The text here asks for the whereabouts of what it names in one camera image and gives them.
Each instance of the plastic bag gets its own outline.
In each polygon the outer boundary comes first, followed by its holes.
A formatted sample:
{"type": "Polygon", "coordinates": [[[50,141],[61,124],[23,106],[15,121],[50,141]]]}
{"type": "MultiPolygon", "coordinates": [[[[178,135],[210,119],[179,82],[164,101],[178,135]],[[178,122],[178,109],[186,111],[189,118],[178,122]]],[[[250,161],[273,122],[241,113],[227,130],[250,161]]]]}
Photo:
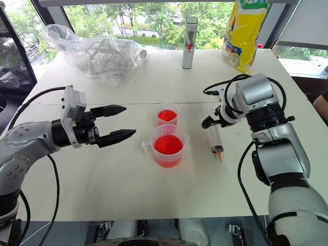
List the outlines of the plastic bag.
{"type": "Polygon", "coordinates": [[[268,9],[267,0],[236,0],[226,33],[223,54],[238,70],[250,73],[256,38],[268,9]]]}
{"type": "Polygon", "coordinates": [[[62,25],[48,25],[42,37],[56,50],[64,52],[65,60],[87,76],[119,86],[127,74],[135,71],[147,52],[133,40],[107,35],[80,38],[62,25]]]}

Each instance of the robotic arm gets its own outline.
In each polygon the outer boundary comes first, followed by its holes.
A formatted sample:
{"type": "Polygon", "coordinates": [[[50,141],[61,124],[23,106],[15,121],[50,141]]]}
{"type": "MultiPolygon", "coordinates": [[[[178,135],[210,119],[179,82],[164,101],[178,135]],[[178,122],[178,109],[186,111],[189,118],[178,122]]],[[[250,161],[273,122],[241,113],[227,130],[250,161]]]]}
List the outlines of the robotic arm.
{"type": "Polygon", "coordinates": [[[248,76],[236,84],[235,93],[227,91],[225,84],[216,87],[213,94],[222,101],[215,110],[219,119],[207,117],[203,128],[231,126],[245,117],[253,132],[256,176],[271,187],[267,231],[271,244],[327,245],[327,204],[306,179],[310,176],[310,163],[288,122],[294,117],[285,118],[269,78],[263,74],[248,76]]]}
{"type": "Polygon", "coordinates": [[[7,245],[12,223],[18,211],[18,195],[24,177],[40,158],[57,152],[61,147],[82,144],[100,148],[119,143],[136,130],[118,130],[100,136],[94,121],[98,117],[116,115],[126,108],[109,105],[85,112],[86,100],[82,92],[67,86],[61,118],[53,122],[27,122],[18,125],[0,139],[0,245],[7,245]]]}

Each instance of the person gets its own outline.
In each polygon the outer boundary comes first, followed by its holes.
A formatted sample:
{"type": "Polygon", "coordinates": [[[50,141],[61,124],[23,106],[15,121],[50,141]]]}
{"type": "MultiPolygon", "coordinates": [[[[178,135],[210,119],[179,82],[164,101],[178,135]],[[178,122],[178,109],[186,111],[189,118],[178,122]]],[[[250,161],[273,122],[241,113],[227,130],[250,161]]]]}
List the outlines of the person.
{"type": "Polygon", "coordinates": [[[328,125],[328,90],[321,93],[313,102],[313,107],[328,125]]]}

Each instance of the clear plastic bag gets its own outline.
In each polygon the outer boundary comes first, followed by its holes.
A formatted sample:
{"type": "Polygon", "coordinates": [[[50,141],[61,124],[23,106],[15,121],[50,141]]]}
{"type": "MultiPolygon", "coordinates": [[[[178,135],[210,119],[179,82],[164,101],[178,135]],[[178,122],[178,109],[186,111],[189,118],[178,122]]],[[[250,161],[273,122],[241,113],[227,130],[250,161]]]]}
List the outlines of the clear plastic bag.
{"type": "Polygon", "coordinates": [[[112,86],[119,86],[147,56],[146,50],[133,40],[107,35],[80,38],[62,25],[48,25],[42,37],[63,51],[65,60],[85,75],[99,77],[112,86]]]}

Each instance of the snack bag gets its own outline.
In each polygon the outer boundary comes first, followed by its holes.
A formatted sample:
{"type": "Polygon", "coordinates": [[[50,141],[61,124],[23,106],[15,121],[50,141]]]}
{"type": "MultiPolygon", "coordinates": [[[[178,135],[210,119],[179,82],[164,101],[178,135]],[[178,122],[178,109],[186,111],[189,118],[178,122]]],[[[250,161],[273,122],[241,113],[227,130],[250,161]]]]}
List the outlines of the snack bag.
{"type": "Polygon", "coordinates": [[[256,53],[255,40],[268,9],[267,0],[236,0],[226,33],[223,54],[238,70],[250,73],[256,53]]]}

